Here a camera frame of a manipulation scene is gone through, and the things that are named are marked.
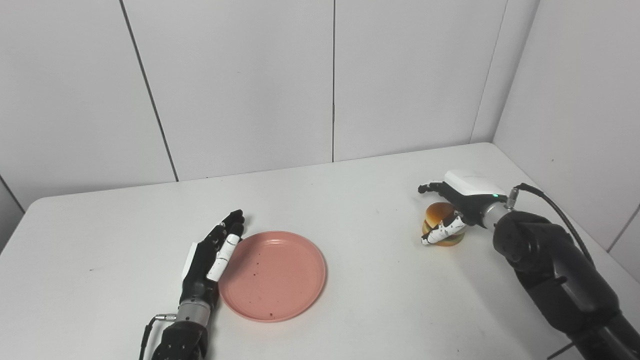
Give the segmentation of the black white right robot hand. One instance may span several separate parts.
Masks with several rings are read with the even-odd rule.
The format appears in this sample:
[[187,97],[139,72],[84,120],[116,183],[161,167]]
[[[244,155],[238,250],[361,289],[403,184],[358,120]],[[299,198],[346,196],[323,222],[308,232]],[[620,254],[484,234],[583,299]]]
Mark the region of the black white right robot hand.
[[447,171],[442,181],[421,184],[417,191],[435,193],[448,202],[438,216],[425,217],[424,246],[452,246],[468,227],[494,231],[510,212],[507,194],[489,178],[472,171]]

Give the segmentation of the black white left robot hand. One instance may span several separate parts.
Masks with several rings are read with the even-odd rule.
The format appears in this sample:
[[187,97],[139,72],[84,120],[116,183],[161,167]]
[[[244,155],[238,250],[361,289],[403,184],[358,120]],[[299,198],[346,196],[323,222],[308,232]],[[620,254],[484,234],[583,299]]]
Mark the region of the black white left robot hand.
[[233,210],[218,223],[195,248],[189,270],[182,281],[182,293],[179,302],[202,301],[211,308],[218,303],[218,282],[207,278],[217,253],[222,248],[234,227],[245,223],[242,209]]

